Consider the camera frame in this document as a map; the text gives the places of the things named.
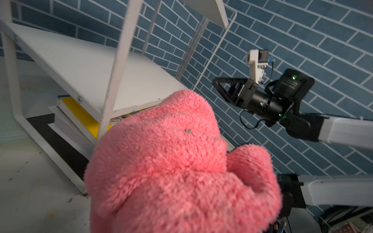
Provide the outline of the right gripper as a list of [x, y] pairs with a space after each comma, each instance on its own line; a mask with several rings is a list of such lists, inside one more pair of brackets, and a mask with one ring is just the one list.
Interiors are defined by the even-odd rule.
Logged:
[[278, 80], [270, 82], [262, 92], [256, 83], [247, 78], [217, 77], [212, 81], [226, 102], [269, 122], [279, 121], [292, 105], [292, 101], [270, 89], [278, 83]]

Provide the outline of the pink and grey cloth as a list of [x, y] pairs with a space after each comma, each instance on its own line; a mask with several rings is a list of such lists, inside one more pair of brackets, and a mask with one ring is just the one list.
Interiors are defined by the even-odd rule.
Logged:
[[113, 126], [84, 179], [93, 233], [261, 233], [282, 208], [270, 154], [228, 151], [212, 107], [188, 89]]

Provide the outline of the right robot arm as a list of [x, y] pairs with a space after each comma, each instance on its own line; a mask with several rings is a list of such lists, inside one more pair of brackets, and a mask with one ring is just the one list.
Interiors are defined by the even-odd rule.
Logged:
[[[264, 92], [247, 78], [215, 78], [213, 86], [224, 100], [250, 114], [258, 115], [266, 126], [282, 125], [291, 137], [370, 150], [373, 147], [373, 122], [359, 118], [300, 113], [304, 96], [314, 85], [313, 78], [287, 69], [267, 84]], [[292, 208], [313, 205], [373, 205], [373, 178], [352, 176], [278, 176], [282, 189], [279, 217], [289, 216]]]

